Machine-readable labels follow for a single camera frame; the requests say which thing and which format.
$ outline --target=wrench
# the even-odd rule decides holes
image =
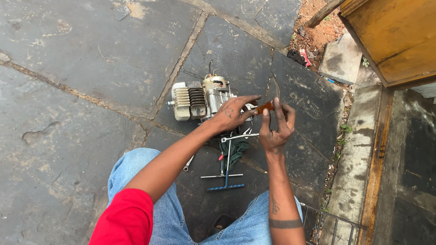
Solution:
[[[188,163],[183,168],[183,171],[187,172],[189,168],[189,164],[192,162],[192,158],[194,158],[195,154],[191,157],[191,159],[188,161]]]
[[[259,136],[258,133],[252,133],[252,134],[241,134],[238,136],[234,136],[234,137],[230,137],[230,138],[221,138],[221,142],[226,142],[227,140],[234,140],[234,139],[239,139],[239,138],[248,138],[248,137],[255,137],[255,136]]]

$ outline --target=tattoo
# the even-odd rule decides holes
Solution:
[[[228,116],[229,118],[232,118],[232,114],[233,114],[233,112],[234,112],[234,110],[232,109],[232,108],[230,108],[230,107],[228,107],[228,108],[226,108],[225,110],[224,110],[224,114],[226,115],[226,116]]]
[[[272,199],[272,214],[277,214],[277,212],[280,210],[279,204],[274,200],[273,196],[271,196]]]
[[[303,227],[300,219],[293,220],[276,220],[276,219],[268,219],[270,228],[277,229],[293,229]]]

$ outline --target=dirt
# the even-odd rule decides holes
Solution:
[[[320,60],[324,53],[324,46],[326,43],[332,42],[340,37],[345,28],[342,21],[337,14],[338,9],[335,9],[329,14],[321,23],[315,28],[309,28],[306,25],[312,16],[314,16],[322,7],[327,4],[325,0],[303,0],[298,14],[297,21],[294,27],[294,33],[290,41],[290,48],[299,51],[302,48],[306,49],[306,52],[313,51],[315,54],[319,52],[314,59],[309,58],[312,63],[308,67],[309,70],[318,72],[320,66]],[[299,34],[299,28],[303,25],[303,29],[306,32],[305,37]]]

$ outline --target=hand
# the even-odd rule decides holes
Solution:
[[[230,98],[228,101],[224,102],[218,112],[210,119],[210,122],[215,124],[217,130],[220,132],[233,130],[237,126],[243,124],[245,120],[253,115],[257,115],[256,110],[247,110],[245,106],[247,103],[252,105],[257,105],[260,95],[249,95]]]
[[[289,137],[294,132],[295,110],[285,103],[280,103],[276,97],[272,104],[278,130],[270,130],[271,115],[269,110],[264,109],[262,112],[262,127],[260,128],[259,138],[265,149],[266,154],[278,155],[283,153],[283,147]]]

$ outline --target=green cloth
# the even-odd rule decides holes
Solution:
[[[224,166],[223,170],[227,169],[227,152],[228,152],[228,143],[220,143],[219,148],[221,149],[224,158],[221,160],[221,166]],[[230,164],[228,170],[232,170],[233,166],[239,161],[242,157],[242,153],[249,149],[248,140],[246,138],[239,138],[232,140],[232,145],[230,149]]]

